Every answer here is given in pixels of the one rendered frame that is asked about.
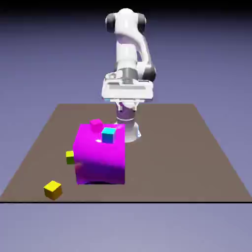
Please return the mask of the small pink cube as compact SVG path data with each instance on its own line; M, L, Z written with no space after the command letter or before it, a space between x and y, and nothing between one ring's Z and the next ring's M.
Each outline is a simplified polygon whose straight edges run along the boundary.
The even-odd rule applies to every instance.
M102 132L104 128L103 122L101 121L101 119L90 120L90 127L91 127L92 132L94 133Z

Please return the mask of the small cyan cube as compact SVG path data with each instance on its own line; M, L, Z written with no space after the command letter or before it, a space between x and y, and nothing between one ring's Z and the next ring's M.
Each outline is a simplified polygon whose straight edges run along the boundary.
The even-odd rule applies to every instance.
M103 143L113 144L116 136L116 128L105 127L101 133L101 139Z

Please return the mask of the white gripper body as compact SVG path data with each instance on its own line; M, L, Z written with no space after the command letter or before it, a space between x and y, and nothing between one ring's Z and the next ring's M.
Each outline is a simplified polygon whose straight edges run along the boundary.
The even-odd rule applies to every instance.
M125 84L122 79L104 79L101 96L110 101L151 101L153 99L153 82L132 80Z

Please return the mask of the large magenta box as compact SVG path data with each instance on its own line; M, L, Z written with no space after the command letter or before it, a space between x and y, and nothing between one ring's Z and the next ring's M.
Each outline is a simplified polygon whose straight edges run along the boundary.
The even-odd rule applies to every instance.
M101 133L94 133L89 124L80 124L74 143L76 182L79 185L103 182L125 183L125 126L103 124L116 128L113 144L103 143Z

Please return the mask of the small yellow cube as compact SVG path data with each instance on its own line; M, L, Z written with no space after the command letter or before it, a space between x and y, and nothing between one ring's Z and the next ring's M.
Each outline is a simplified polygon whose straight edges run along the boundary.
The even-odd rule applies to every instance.
M44 194L46 197L52 200L56 200L62 194L62 185L56 181L51 181L44 187Z

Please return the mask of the small yellow-green cube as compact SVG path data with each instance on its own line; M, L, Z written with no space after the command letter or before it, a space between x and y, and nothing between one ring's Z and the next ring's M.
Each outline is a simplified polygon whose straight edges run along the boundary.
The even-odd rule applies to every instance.
M67 164L75 164L74 151L66 151L65 157L66 157Z

